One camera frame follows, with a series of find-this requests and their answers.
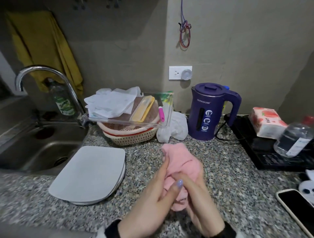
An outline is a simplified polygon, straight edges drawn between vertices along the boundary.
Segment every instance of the pink towel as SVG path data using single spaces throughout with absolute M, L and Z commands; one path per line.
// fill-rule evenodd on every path
M 165 158 L 169 157 L 169 165 L 164 183 L 163 196 L 166 195 L 170 186 L 175 182 L 175 180 L 171 177 L 171 174 L 173 173 L 185 173 L 194 182 L 196 181 L 200 172 L 200 164 L 198 159 L 191 155 L 184 144 L 164 144 L 161 149 L 164 153 L 162 160 L 165 161 Z M 181 211 L 186 208 L 187 195 L 188 192 L 185 187 L 183 187 L 171 209 L 173 211 Z

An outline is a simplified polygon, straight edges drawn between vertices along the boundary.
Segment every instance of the speckled countertop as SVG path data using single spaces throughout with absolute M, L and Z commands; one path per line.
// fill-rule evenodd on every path
M 233 137 L 230 129 L 225 133 Z M 183 143 L 204 164 L 207 185 L 224 219 L 244 235 L 306 237 L 274 196 L 279 190 L 296 188 L 297 173 L 257 170 L 238 142 L 203 142 L 188 136 Z M 90 129 L 85 145 L 113 146 L 97 126 Z M 95 232 L 130 210 L 161 165 L 161 146 L 154 138 L 124 147 L 127 169 L 122 184 L 110 198 L 91 206 L 76 206 L 49 195 L 53 176 L 2 173 L 0 222 Z M 170 213 L 156 236 L 200 235 L 182 211 Z

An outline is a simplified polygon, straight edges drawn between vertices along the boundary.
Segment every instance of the faucet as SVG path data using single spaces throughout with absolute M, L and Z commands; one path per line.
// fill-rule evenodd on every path
M 70 93 L 72 101 L 74 102 L 76 109 L 79 111 L 78 112 L 79 116 L 77 118 L 78 124 L 81 127 L 85 128 L 87 126 L 87 124 L 89 123 L 88 117 L 85 115 L 85 110 L 84 110 L 81 102 L 79 101 L 79 98 L 78 98 L 77 94 L 75 93 L 74 88 L 72 87 L 69 79 L 60 71 L 53 69 L 53 68 L 50 68 L 50 67 L 47 67 L 47 66 L 41 66 L 41 65 L 32 65 L 32 66 L 25 67 L 24 69 L 22 69 L 18 73 L 18 75 L 15 78 L 16 89 L 19 89 L 21 92 L 23 92 L 23 82 L 22 82 L 23 77 L 26 74 L 33 72 L 33 71 L 36 71 L 36 70 L 45 70 L 45 71 L 52 72 L 52 73 L 58 75 L 65 82 L 65 85 L 68 88 L 68 92 Z

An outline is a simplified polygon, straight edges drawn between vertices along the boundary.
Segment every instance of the dish soap bottle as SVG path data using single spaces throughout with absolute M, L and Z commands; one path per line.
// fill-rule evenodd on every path
M 295 157 L 313 139 L 313 116 L 304 117 L 302 123 L 291 123 L 274 144 L 274 150 L 284 157 Z
M 53 100 L 57 104 L 60 112 L 66 116 L 72 116 L 75 114 L 75 109 L 68 99 L 68 93 L 64 85 L 54 81 L 52 78 L 48 78 L 49 92 L 51 93 Z

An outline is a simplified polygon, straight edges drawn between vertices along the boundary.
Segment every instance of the tissue pack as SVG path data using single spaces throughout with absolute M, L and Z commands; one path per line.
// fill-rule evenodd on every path
M 287 127 L 274 109 L 254 107 L 249 119 L 258 137 L 278 139 Z

